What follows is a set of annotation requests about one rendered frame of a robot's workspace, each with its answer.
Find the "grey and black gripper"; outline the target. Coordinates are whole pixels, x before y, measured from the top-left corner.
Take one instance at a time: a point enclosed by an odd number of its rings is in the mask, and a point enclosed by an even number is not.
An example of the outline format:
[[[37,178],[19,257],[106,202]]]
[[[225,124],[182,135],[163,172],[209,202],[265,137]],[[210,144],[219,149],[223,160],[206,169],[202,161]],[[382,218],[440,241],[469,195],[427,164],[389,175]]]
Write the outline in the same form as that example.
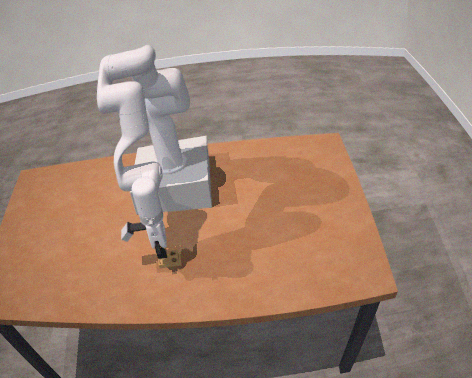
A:
[[[165,231],[165,226],[163,223],[163,218],[161,219],[160,222],[154,224],[153,227],[150,227],[149,225],[146,225],[146,224],[143,224],[143,225],[145,225],[146,227],[151,247],[153,249],[155,247],[158,259],[167,258],[166,251],[165,249],[163,249],[167,247],[166,231]]]

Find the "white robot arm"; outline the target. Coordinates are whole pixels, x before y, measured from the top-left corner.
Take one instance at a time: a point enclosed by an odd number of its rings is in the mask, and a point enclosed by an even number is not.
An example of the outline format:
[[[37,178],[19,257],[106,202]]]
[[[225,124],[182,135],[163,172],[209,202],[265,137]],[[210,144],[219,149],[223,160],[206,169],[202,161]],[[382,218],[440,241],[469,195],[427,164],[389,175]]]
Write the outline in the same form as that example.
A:
[[[114,153],[118,185],[123,191],[132,191],[140,221],[150,227],[163,218],[158,195],[163,174],[176,173],[187,164],[169,115],[185,112],[190,106],[181,71],[156,70],[155,57],[150,45],[105,56],[100,63],[97,85],[99,111],[119,115],[122,137]],[[133,81],[111,85],[113,80],[127,77]],[[125,150],[149,131],[157,161],[124,167]],[[141,222],[127,222],[121,230],[121,240],[128,242],[135,231],[146,230]]]

